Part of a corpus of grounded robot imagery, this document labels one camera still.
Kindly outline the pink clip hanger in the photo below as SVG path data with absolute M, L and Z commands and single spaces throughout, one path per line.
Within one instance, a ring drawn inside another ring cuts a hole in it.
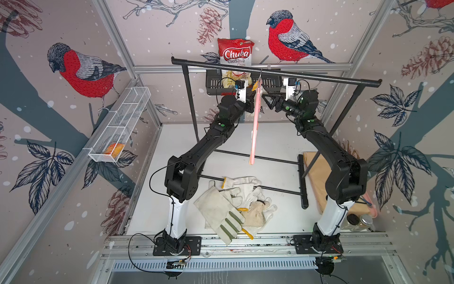
M 258 121 L 260 116 L 261 109 L 261 96 L 262 96 L 262 77 L 258 77 L 258 88 L 255 90 L 255 111 L 254 111 L 254 121 L 253 121 L 253 131 L 252 131 L 252 140 L 251 140 L 251 153 L 249 156 L 249 164 L 253 165 L 255 163 L 255 152 L 257 146 L 257 134 L 258 134 Z

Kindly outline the black clothes rack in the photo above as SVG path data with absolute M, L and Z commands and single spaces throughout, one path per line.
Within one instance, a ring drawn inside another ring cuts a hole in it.
M 334 76 L 278 71 L 277 69 L 263 70 L 253 67 L 219 65 L 176 59 L 174 57 L 171 58 L 171 62 L 174 65 L 180 65 L 183 70 L 197 143 L 180 157 L 173 156 L 169 159 L 168 166 L 170 168 L 167 169 L 164 181 L 168 194 L 175 196 L 180 202 L 190 200 L 190 198 L 195 195 L 200 173 L 203 170 L 207 158 L 214 151 L 217 151 L 216 149 L 232 136 L 236 123 L 245 112 L 254 114 L 252 149 L 251 154 L 249 155 L 249 164 L 254 164 L 257 144 L 258 115 L 262 98 L 266 99 L 265 102 L 269 109 L 272 110 L 275 108 L 276 112 L 284 111 L 286 114 L 294 117 L 294 121 L 291 122 L 295 125 L 297 132 L 318 149 L 315 161 L 321 154 L 329 163 L 331 173 L 325 183 L 325 189 L 330 199 L 336 201 L 337 204 L 340 205 L 346 201 L 358 201 L 359 197 L 365 194 L 368 172 L 367 162 L 364 159 L 358 160 L 352 155 L 349 155 L 332 138 L 332 135 L 336 130 L 335 127 L 340 125 L 355 100 L 363 92 L 364 88 L 378 88 L 382 83 L 381 79 L 346 79 Z M 227 95 L 221 99 L 221 103 L 218 104 L 219 112 L 215 115 L 213 122 L 209 126 L 208 132 L 201 141 L 198 135 L 197 122 L 194 113 L 195 108 L 193 105 L 188 66 L 241 71 L 257 75 L 276 75 L 285 78 L 318 80 L 321 82 L 357 85 L 357 87 L 347 106 L 331 129 L 332 131 L 327 132 L 323 124 L 315 115 L 317 105 L 319 104 L 318 93 L 315 90 L 305 91 L 303 97 L 297 101 L 292 101 L 291 99 L 286 100 L 285 94 L 281 92 L 270 92 L 262 95 L 260 88 L 261 78 L 259 76 L 256 81 L 259 82 L 257 89 L 252 90 L 249 93 L 245 90 L 243 96 Z

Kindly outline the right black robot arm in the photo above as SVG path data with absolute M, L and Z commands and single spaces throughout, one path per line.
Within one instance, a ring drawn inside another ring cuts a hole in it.
M 365 194 L 368 164 L 341 148 L 316 117 L 319 104 L 316 91 L 303 92 L 297 101 L 287 100 L 282 93 L 264 94 L 262 98 L 269 109 L 292 116 L 297 132 L 318 149 L 331 167 L 325 182 L 327 203 L 310 240 L 313 250 L 324 254 L 339 243 L 348 211 Z

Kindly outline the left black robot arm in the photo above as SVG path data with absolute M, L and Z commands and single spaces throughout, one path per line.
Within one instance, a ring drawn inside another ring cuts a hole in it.
M 201 241 L 201 238 L 186 240 L 189 200 L 197 191 L 207 158 L 230 138 L 243 113 L 254 111 L 254 97 L 252 93 L 242 101 L 235 95 L 224 96 L 204 137 L 185 154 L 169 158 L 164 179 L 170 198 L 169 223 L 155 241 L 154 256 L 200 254 L 196 241 Z

